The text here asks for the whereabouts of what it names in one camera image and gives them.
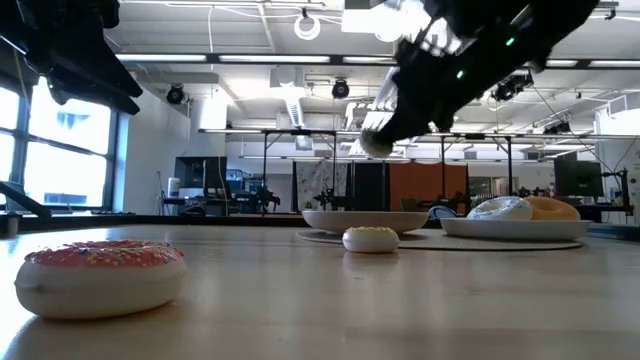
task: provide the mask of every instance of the wooden table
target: wooden table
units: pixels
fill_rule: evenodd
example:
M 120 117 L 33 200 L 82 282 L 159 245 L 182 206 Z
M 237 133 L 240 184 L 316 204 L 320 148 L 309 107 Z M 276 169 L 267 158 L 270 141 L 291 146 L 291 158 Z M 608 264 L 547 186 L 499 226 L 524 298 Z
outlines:
M 640 247 L 587 240 L 527 253 L 350 254 L 292 228 L 129 226 L 0 240 L 7 359 L 638 359 Z M 172 304 L 103 321 L 34 317 L 13 281 L 45 244 L 154 239 L 180 247 Z

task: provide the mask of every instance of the white plate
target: white plate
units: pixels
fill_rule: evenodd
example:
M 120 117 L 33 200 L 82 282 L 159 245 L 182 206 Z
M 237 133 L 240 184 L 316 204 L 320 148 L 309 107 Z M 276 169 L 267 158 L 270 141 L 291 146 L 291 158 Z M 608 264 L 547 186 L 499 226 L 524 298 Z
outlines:
M 398 234 L 421 228 L 428 218 L 426 212 L 383 211 L 313 211 L 302 212 L 312 228 L 342 234 L 350 227 L 388 227 Z
M 440 219 L 449 235 L 505 240 L 574 240 L 587 233 L 589 221 Z

